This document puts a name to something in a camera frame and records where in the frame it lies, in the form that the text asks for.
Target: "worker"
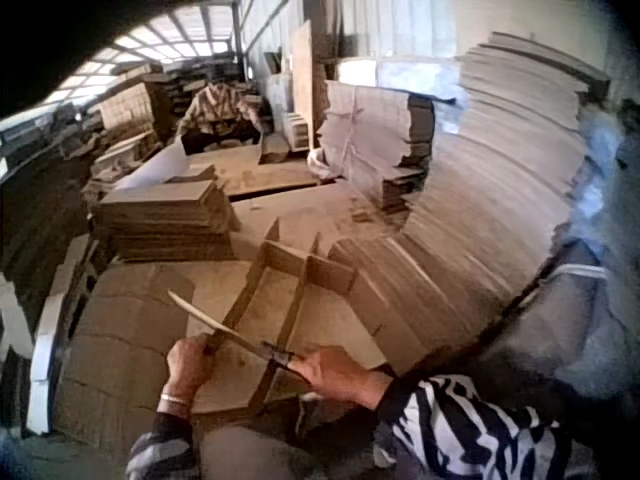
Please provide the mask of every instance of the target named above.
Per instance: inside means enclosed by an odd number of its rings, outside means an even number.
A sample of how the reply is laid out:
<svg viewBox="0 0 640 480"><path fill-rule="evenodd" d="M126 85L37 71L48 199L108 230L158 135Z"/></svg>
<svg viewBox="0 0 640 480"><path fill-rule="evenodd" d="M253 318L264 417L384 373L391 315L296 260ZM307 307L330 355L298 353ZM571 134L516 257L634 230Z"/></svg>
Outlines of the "worker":
<svg viewBox="0 0 640 480"><path fill-rule="evenodd" d="M133 446L129 479L322 479L301 449L244 427L224 427L196 452L189 423L213 356L206 335L177 342L153 431ZM321 348L294 359L291 370L327 399L374 410L374 458L396 478L597 478L592 452L532 408L507 410L483 402L468 377L392 379L367 371L344 349Z"/></svg>
<svg viewBox="0 0 640 480"><path fill-rule="evenodd" d="M201 153L205 147L223 140L252 140L257 144L263 132L260 97L245 95L242 84L208 82L194 97L178 124L185 153Z"/></svg>

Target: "striped sleeve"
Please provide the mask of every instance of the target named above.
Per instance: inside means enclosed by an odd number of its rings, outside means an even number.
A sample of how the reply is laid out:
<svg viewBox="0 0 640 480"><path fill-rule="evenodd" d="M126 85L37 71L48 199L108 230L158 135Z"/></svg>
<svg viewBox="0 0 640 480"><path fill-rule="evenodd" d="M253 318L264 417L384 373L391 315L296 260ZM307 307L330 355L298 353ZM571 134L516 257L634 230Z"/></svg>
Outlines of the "striped sleeve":
<svg viewBox="0 0 640 480"><path fill-rule="evenodd" d="M192 434L187 420L158 413L153 431L140 437L131 449L127 479L199 479Z"/></svg>
<svg viewBox="0 0 640 480"><path fill-rule="evenodd" d="M465 376L396 380L378 416L392 437L385 443L395 450L385 453L410 457L440 478L556 479L577 472L597 478L591 451L557 422L543 421L529 407L508 410L483 402Z"/></svg>

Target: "ceiling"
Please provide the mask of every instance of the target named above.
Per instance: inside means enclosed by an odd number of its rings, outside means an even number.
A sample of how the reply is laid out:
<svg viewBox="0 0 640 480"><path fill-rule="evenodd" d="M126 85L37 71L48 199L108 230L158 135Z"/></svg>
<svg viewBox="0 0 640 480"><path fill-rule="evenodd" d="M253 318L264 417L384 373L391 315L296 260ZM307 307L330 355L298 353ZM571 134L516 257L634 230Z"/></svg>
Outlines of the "ceiling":
<svg viewBox="0 0 640 480"><path fill-rule="evenodd" d="M232 35L232 3L59 0L39 3L37 14L28 2L3 5L3 20L12 20L0 29L0 118L87 101L121 62L208 56Z"/></svg>

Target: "left hand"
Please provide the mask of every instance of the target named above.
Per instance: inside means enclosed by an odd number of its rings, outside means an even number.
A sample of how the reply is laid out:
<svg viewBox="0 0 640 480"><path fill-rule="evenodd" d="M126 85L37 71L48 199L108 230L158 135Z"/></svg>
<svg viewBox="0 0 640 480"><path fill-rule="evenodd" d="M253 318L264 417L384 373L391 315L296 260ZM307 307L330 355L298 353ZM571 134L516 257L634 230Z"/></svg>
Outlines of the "left hand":
<svg viewBox="0 0 640 480"><path fill-rule="evenodd" d="M169 381L163 393L188 403L213 372L213 355L208 351L209 335L178 340L167 356Z"/></svg>

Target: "knife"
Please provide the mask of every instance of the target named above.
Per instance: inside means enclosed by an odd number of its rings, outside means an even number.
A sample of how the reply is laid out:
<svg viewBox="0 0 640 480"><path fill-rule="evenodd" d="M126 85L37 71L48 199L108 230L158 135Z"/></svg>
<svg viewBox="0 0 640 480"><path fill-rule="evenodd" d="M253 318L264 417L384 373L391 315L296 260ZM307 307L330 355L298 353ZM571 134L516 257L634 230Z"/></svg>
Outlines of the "knife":
<svg viewBox="0 0 640 480"><path fill-rule="evenodd" d="M183 310L187 311L194 316L197 320L207 325L210 328L220 332L227 340L234 342L236 345L241 346L245 350L253 353L254 355L262 358L266 361L273 361L280 367L289 370L288 365L295 358L295 353L283 350L276 345L268 342L261 342L260 345L256 345L253 342L247 340L235 330L230 329L226 325L215 321L205 312L195 307L179 295L175 294L171 290L168 291L169 297Z"/></svg>

